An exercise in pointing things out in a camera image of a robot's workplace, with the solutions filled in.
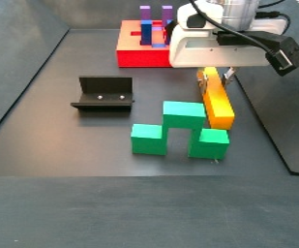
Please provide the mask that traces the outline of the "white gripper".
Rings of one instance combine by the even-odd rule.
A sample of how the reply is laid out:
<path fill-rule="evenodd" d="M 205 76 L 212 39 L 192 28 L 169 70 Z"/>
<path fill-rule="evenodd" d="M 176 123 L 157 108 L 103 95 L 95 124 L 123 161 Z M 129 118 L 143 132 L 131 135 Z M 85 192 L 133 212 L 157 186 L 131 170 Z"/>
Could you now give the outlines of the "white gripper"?
<path fill-rule="evenodd" d="M 189 0 L 177 9 L 169 32 L 169 64 L 175 68 L 229 67 L 223 73 L 227 86 L 236 67 L 267 66 L 273 50 L 264 40 L 279 38 L 287 27 L 283 18 L 256 17 L 260 0 Z M 196 70 L 200 94 L 208 76 Z"/>

